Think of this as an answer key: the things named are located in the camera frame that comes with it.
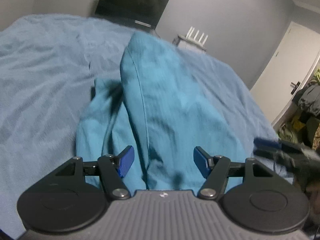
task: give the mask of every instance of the round black disc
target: round black disc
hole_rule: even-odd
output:
[[[106,209],[106,200],[101,190],[87,183],[68,188],[51,184],[40,193],[24,192],[17,209],[28,228],[66,233],[86,227],[99,218]]]
[[[302,192],[263,189],[252,192],[245,184],[228,191],[222,207],[235,223],[269,234],[296,230],[309,214],[309,202]]]

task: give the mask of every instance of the white door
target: white door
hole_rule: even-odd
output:
[[[320,34],[291,22],[275,54],[250,90],[270,122],[292,99],[291,82],[304,80],[319,51]]]

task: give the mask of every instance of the blue gripper pad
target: blue gripper pad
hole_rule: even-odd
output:
[[[127,146],[119,155],[115,157],[118,159],[119,165],[117,168],[117,172],[121,178],[124,178],[133,161],[134,161],[134,149],[132,146]]]
[[[212,170],[209,167],[209,160],[212,160],[213,163],[213,158],[207,154],[205,150],[199,146],[195,147],[193,150],[193,161],[205,179],[209,176]]]

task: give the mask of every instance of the clothes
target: clothes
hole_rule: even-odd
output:
[[[309,83],[303,90],[303,95],[298,101],[301,110],[311,113],[314,116],[320,114],[320,85],[318,83]]]
[[[320,63],[317,67],[313,78],[292,99],[301,110],[314,116],[320,114]]]
[[[124,178],[131,194],[137,189],[196,194],[204,183],[193,161],[196,146],[236,162],[250,156],[167,43],[135,33],[120,73],[121,82],[96,80],[96,96],[77,130],[76,153],[92,161],[132,145],[135,160]],[[98,186],[95,179],[88,182]],[[228,187],[241,181],[233,178]]]
[[[300,116],[301,116],[300,114],[296,114],[291,121],[292,128],[297,132],[299,132],[301,129],[303,129],[306,126],[305,123],[300,121]]]
[[[299,140],[299,136],[297,131],[292,128],[290,123],[283,124],[278,132],[279,138],[284,141],[292,142],[292,143],[301,143]]]

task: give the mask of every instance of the black monitor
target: black monitor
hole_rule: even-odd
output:
[[[155,29],[169,0],[99,0],[96,15]]]

